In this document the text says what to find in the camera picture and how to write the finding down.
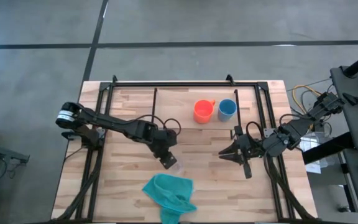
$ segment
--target towel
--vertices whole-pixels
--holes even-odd
[[[191,179],[157,174],[144,186],[143,192],[161,205],[160,216],[163,224],[177,224],[182,214],[197,210],[190,203],[193,193]]]

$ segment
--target concrete floor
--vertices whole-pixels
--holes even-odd
[[[0,44],[90,44],[101,5],[0,0]],[[99,42],[277,40],[358,40],[358,0],[110,0]],[[14,179],[1,180],[0,223],[49,219],[67,146],[54,122],[62,103],[78,99],[89,52],[0,50],[0,145],[31,155]],[[89,79],[222,80],[230,73],[237,80],[284,80],[291,89],[357,59],[358,45],[98,49]],[[312,87],[325,91],[330,84]],[[333,136],[347,131],[343,115],[330,123]],[[319,209],[331,203],[311,185],[321,218],[352,220]]]

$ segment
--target wooden table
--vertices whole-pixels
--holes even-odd
[[[81,104],[95,108],[99,83],[84,82],[80,96]],[[291,113],[285,85],[283,81],[268,81],[268,86],[278,125],[278,118],[281,115]],[[259,122],[255,92],[251,87],[158,88],[155,114],[163,120],[169,117],[176,118],[183,128],[178,136],[178,144],[170,148],[182,164],[182,170],[165,170],[147,146],[109,131],[104,147],[94,222],[160,222],[159,205],[142,192],[143,186],[157,173],[174,174],[194,180],[195,192],[191,202],[198,209],[196,212],[184,214],[181,222],[276,221],[272,187],[263,160],[250,160],[253,177],[245,179],[241,167],[218,158],[218,152],[232,143],[228,129],[233,129],[237,118],[228,123],[221,123],[214,114],[209,124],[200,125],[195,124],[191,117],[196,100],[215,99],[218,105],[221,99],[234,97],[234,89],[238,89],[239,92],[242,127],[244,128],[249,121]],[[133,119],[150,114],[153,95],[153,87],[115,88],[110,115]],[[269,119],[265,101],[264,112],[265,117]],[[167,126],[174,128],[175,125],[168,123]],[[257,129],[251,127],[251,135],[260,138]],[[72,141],[68,145],[67,154],[71,154],[79,147],[79,141]],[[62,214],[78,193],[85,157],[86,150],[83,150],[65,162],[52,218]],[[286,150],[283,158],[291,190],[307,211],[316,216],[301,152]],[[280,198],[286,215],[282,192]],[[85,200],[84,209],[88,209],[88,199],[89,195]]]

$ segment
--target black metal frame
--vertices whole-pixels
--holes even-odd
[[[247,87],[253,87],[254,91],[255,91],[256,100],[257,100],[257,106],[258,106],[259,119],[260,119],[261,126],[263,128],[267,127],[266,121],[265,121],[264,109],[262,106],[262,98],[260,96],[260,91],[263,91],[264,95],[266,97],[267,111],[269,114],[269,119],[272,124],[271,128],[276,128],[275,118],[274,118],[274,113],[273,113],[273,106],[272,106],[272,102],[270,99],[270,92],[269,92],[269,87],[268,87],[267,82],[234,82],[230,75],[227,76],[226,81],[221,81],[221,82],[119,82],[117,80],[116,76],[113,76],[112,82],[101,82],[100,83],[99,94],[98,94],[98,99],[96,102],[95,111],[98,113],[100,112],[103,94],[106,90],[108,90],[108,98],[107,98],[106,109],[104,111],[104,114],[109,114],[109,110],[110,110],[111,102],[112,102],[113,89],[115,87],[139,87],[139,86],[154,87],[152,114],[154,114],[154,112],[155,112],[155,102],[156,102],[156,97],[157,97],[156,96],[156,94],[157,94],[156,87],[158,87],[158,86],[231,86],[231,87],[247,86]],[[241,125],[241,116],[240,116],[240,112],[239,112],[239,109],[240,109],[239,108],[239,96],[238,96],[237,89],[234,90],[234,94],[236,96],[236,103],[237,103],[237,119],[238,119],[239,125]],[[104,141],[103,141],[103,145],[102,145],[101,149],[98,151],[96,164],[98,164],[99,162],[101,163],[101,160],[103,158],[103,147],[104,147]],[[85,186],[86,181],[89,179],[92,156],[93,156],[93,151],[88,150],[87,155],[86,155],[86,160],[85,160],[85,167],[84,167],[84,172],[83,172],[83,179],[81,182],[81,188],[83,188]],[[287,173],[285,172],[284,161],[281,156],[278,158],[278,164],[279,164],[279,168],[280,168],[280,175],[283,177],[284,181],[286,183],[288,183]],[[95,180],[92,184],[91,199],[89,201],[88,214],[87,214],[86,218],[82,217],[83,203],[84,203],[84,200],[82,198],[80,203],[77,206],[75,219],[73,219],[73,220],[68,220],[68,219],[51,220],[50,222],[52,222],[52,223],[92,222],[94,206],[96,203],[96,194],[97,194],[97,190],[98,190],[100,168],[101,168],[101,166],[97,166],[97,165],[95,165],[95,167],[94,167],[94,169],[99,169],[99,171],[98,171],[97,178],[95,178]],[[278,187],[277,187],[277,184],[275,184],[273,182],[272,182],[272,192],[273,192],[273,199],[275,201],[277,220],[279,220],[281,218],[284,218],[284,216],[283,216],[283,211],[282,211],[282,207],[281,207],[281,201],[280,201],[280,196],[279,196],[279,192],[278,192]],[[288,199],[286,199],[286,203],[287,203],[287,208],[288,208],[288,216],[289,216],[289,218],[294,219],[295,214],[293,212],[293,207]]]

